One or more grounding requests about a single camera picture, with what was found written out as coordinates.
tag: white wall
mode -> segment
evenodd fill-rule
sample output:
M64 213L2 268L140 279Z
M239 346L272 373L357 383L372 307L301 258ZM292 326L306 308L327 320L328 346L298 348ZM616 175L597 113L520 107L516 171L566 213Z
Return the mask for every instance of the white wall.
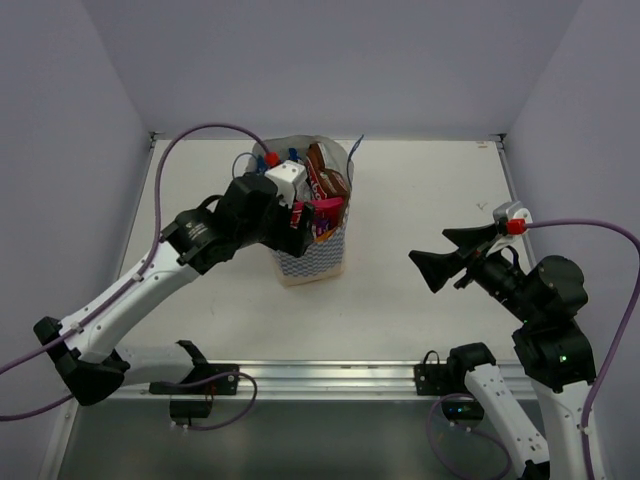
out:
M585 0L507 137L517 192L534 218L595 217L640 234L640 3ZM603 360L629 298L637 256L612 233L566 228L531 234L538 258L560 253L586 274L578 320ZM640 312L596 402L617 475L640 468Z
M147 164L146 129L76 0L0 2L0 364L32 326L118 269ZM48 358L0 378L0 412L61 396ZM0 478L32 479L55 412L0 424Z
M343 138L506 132L580 4L83 1L154 129Z

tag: white tabletop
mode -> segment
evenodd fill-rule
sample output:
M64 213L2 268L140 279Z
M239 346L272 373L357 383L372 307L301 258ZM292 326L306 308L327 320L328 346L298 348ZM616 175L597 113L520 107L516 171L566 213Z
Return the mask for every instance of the white tabletop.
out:
M123 268L148 250L158 142ZM342 143L349 148L351 141ZM240 140L190 140L169 157L162 225L206 196L224 193ZM285 288L265 247L239 251L167 299L125 341L192 340L208 358L234 360L418 360L436 349L485 342L499 360L515 358L520 323L477 285L450 282L433 295L410 250L454 249L443 228L486 225L510 199L495 144L367 141L355 157L346 270L338 278ZM523 268L528 268L524 247Z

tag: cable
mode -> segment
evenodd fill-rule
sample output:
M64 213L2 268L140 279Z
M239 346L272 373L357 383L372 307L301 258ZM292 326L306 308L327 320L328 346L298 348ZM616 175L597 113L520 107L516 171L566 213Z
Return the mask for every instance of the cable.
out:
M204 380L198 380L197 382L191 382L191 383L161 382L161 383L169 387L193 388L193 387L201 387L203 385L208 385L212 382L215 382L216 380L220 380L221 378L229 377L230 375L246 378L247 380L249 380L253 384L253 395L251 395L251 400L249 400L249 404L240 413L234 415L228 420L224 420L223 422L216 423L214 425L206 425L206 426L188 425L187 426L189 430L196 430L198 432L209 432L211 430L218 430L220 428L231 425L232 423L237 422L238 420L240 420L242 417L244 417L247 413L251 411L251 409L256 403L256 397L258 396L258 384L255 378L253 378L251 375L244 372L224 372L224 373L218 373L217 375L213 375L211 377L207 377Z
M562 220L550 220L547 222L533 222L527 223L526 227L529 228L545 228L545 227L558 227L558 226L566 226L566 225L587 225L605 228L607 230L612 230L620 235L626 237L631 243L633 243L634 247L638 252L638 257L640 258L640 239L636 237L629 230L620 227L619 225L615 225L613 223L604 222L601 220L589 220L582 218L567 218ZM620 320L620 325L616 330L616 334L613 337L613 341L611 342L611 346L609 347L609 351L607 352L607 356L602 363L602 367L600 368L600 372L596 377L595 382L591 386L591 390L587 395L587 398L584 402L584 407L582 408L582 417L580 419L580 424L582 427L582 453L584 455L584 462L587 468L587 475L589 480L595 480L595 473L593 471L593 464L591 461L591 447L589 445L589 435L585 433L585 429L589 426L589 414L591 413L591 409L593 408L593 403L596 399L596 395L604 382L604 379L609 371L609 367L611 367L611 363L613 362L613 358L618 351L618 347L620 346L620 341L622 340L622 335L624 334L627 325L629 324L629 320L631 319L631 314L633 313L634 308L636 307L636 303L638 303L638 297L640 296L640 267L638 268L638 276L636 277L636 283L633 287L633 292L631 293L631 298L629 299L629 303L627 304L627 308L624 311L622 316L622 320Z
M364 138L364 133L360 135L360 138L356 140L356 143L353 144L351 150L349 151L349 155L347 156L347 180L349 180L349 186L353 186L353 179L351 178L351 174L349 173L349 165L353 163L353 154L356 153L356 150L362 143L362 139Z
M164 169L164 164L167 161L167 157L169 156L173 148L176 146L176 144L180 140L182 140L183 138L185 138L186 136L194 132L197 132L198 130L204 130L206 128L226 128L229 130L235 130L235 131L244 133L249 137L253 138L256 141L256 143L258 143L258 145L262 147L265 153L269 153L269 148L267 147L267 145L255 133L251 132L250 130L247 130L246 128L233 125L230 123L204 123L201 125L197 125L195 127L191 127L188 130L185 130L184 132L179 134L177 137L175 137L173 140L171 140L169 145L167 145L167 148L165 148L164 152L162 153L162 156L160 157L160 161L158 162L158 167L156 169L156 177L155 177L154 191L153 191L154 214L155 214L153 242L151 244L151 249L149 250L149 254L145 258L144 262L142 263L142 266L136 272L140 276L144 276L144 273L149 268L149 265L151 265L151 262L153 261L156 255L156 252L158 251L158 246L160 244L160 233L162 230L162 218L161 218L161 211L160 211L160 180L162 179L162 171ZM136 283L137 282L135 280L129 279L124 284L122 284L122 286L118 288L118 290L116 290L109 298L107 298L102 304L96 307L95 310L93 310L85 318L83 318L82 320L80 320L80 322L78 322L79 328L85 327L89 322L94 320L98 315L100 315L105 310L107 310L124 293L126 293L127 290L129 290ZM37 348L32 352L29 352L23 355L22 357L19 357L7 363L6 365L3 365L2 367L0 367L0 375L4 375L6 372L14 369L18 365L22 365L23 363L28 362L29 360L37 357L38 355L42 355L44 352L52 349L53 347L60 345L62 342L64 342L66 339L68 339L70 336L74 335L75 333L76 333L75 330L69 330L68 332L64 333L63 335L53 340L52 342L49 342L46 345L43 345L42 347ZM24 417L24 418L29 418L29 416L39 415L40 413L46 412L60 405L60 403L58 402L62 402L62 400L63 399L57 400L56 402L53 402L49 405L46 405L45 407L42 407L38 410L33 410L31 412L21 413L17 415L0 416L0 422L10 422L10 421L13 421L14 419L20 420L21 419L20 417L23 417L24 415L27 415L27 417Z
M236 159L231 164L231 177L236 178L236 163L238 163L238 160L240 160L242 157L247 155L250 155L256 161L256 163L258 162L258 157L256 157L253 153L242 152L240 155L236 157Z
M471 400L475 400L473 395L469 395L468 393L451 393L449 395L445 395L444 397L441 397L440 399L438 399L431 406L431 409L429 410L429 416L427 417L427 438L429 439L429 445L431 446L431 449L433 450L434 455L440 461L440 463L442 463L442 465L444 465L445 468L449 470L449 472L451 472L453 475L460 478L461 480L473 480L471 477L466 476L464 472L460 471L455 465L449 462L449 460L447 460L447 458L442 454L440 449L436 446L437 442L436 442L436 439L433 437L433 428L432 428L433 416L435 415L440 405L454 398L468 398ZM466 430L466 427L463 427L461 425L455 424L455 426L457 428ZM500 480L506 477L509 474L509 471L511 470L511 466L512 466L511 457L509 456L507 447L505 447L504 444L498 438L488 433L482 432L480 430L471 430L470 433L482 438L486 438L491 443L496 445L500 450L502 450L505 456L507 457L507 464L502 469L502 471L498 475L490 477L488 480Z
M42 413L48 412L49 410L53 410L56 407L59 407L60 405L68 402L72 398L73 398L73 395L67 395L66 397L62 397L61 399L56 400L55 402L52 402L49 405L40 407L30 412L18 413L16 415L0 415L0 422L15 422L17 420L25 420L27 418L35 417Z

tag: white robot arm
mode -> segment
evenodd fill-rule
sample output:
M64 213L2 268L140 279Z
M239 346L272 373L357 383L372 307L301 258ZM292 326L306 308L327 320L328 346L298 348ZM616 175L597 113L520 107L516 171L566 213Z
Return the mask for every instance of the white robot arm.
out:
M77 312L62 320L39 321L34 331L40 342L59 342L48 353L78 402L92 405L121 385L178 383L195 368L206 370L206 365L196 365L201 354L190 342L151 349L116 347L165 298L231 259L240 248L262 243L294 256L304 254L313 240L313 207L305 205L297 225L292 225L292 207L305 178L304 168L286 161L264 176L234 179L223 196L180 213L162 230L153 258L149 260L147 253L140 262L150 262L143 275L138 264ZM210 211L213 201L217 205ZM121 290L124 293L110 301ZM92 312L98 314L83 322Z
M452 349L446 366L438 367L446 371L448 393L469 392L480 402L519 478L588 478L584 435L595 478L610 478L593 411L588 431L581 427L582 408L596 378L591 346L574 320L587 303L582 271L564 257L549 256L525 274L510 244L526 230L529 212L520 202L509 202L494 211L494 220L486 227L443 231L458 247L453 253L412 251L409 257L434 293L464 270L456 288L476 282L522 321L513 334L515 351L532 379L547 439L506 388L495 358L482 343ZM504 248L511 250L511 260L503 256Z

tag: red cap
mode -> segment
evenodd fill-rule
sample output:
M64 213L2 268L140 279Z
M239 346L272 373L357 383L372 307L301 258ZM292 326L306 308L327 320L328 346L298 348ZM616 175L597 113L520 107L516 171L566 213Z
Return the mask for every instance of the red cap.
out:
M280 164L280 157L276 152L269 152L264 156L264 161L267 165L273 168Z
M514 218L507 222L507 233L509 235L522 235L527 231L527 224L524 218Z

